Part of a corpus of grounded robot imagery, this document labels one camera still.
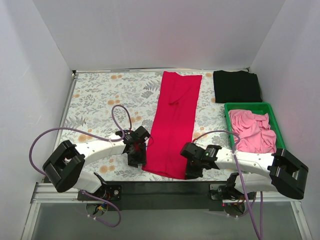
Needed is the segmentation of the red t shirt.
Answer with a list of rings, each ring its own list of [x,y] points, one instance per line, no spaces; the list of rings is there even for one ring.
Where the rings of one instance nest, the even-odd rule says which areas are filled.
[[[180,152],[192,141],[201,82],[201,75],[163,73],[144,171],[185,179],[187,159]]]

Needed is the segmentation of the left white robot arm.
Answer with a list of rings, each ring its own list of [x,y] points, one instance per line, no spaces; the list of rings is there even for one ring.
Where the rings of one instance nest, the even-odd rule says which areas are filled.
[[[83,171],[83,167],[106,157],[123,154],[127,155],[130,167],[144,167],[147,164],[146,141],[150,136],[140,126],[134,131],[117,131],[106,141],[73,144],[65,140],[43,164],[42,169],[59,193],[75,188],[102,198],[108,191],[106,181],[98,173]]]

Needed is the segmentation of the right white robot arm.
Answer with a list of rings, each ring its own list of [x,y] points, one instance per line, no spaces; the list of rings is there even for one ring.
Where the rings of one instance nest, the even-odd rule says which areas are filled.
[[[278,192],[285,197],[304,198],[309,169],[288,150],[274,153],[252,153],[227,149],[219,145],[186,143],[180,155],[186,158],[185,178],[203,177],[203,170],[235,170],[226,188],[239,193]]]

